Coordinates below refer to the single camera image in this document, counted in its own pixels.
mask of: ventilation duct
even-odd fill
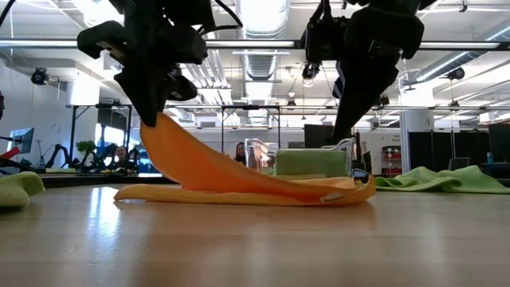
[[[244,39],[269,40],[284,37],[288,21],[290,0],[237,0],[237,15],[244,27]],[[278,65],[278,57],[272,55],[245,55],[245,80],[270,81],[274,79]],[[246,96],[250,104],[265,104],[271,97],[273,83],[245,83]],[[253,124],[265,122],[261,111],[248,112]]]
[[[478,41],[510,41],[510,20],[492,28],[478,37]],[[416,74],[416,81],[426,82],[445,75],[456,68],[486,54],[487,52],[454,52],[450,53],[432,65],[421,69]]]

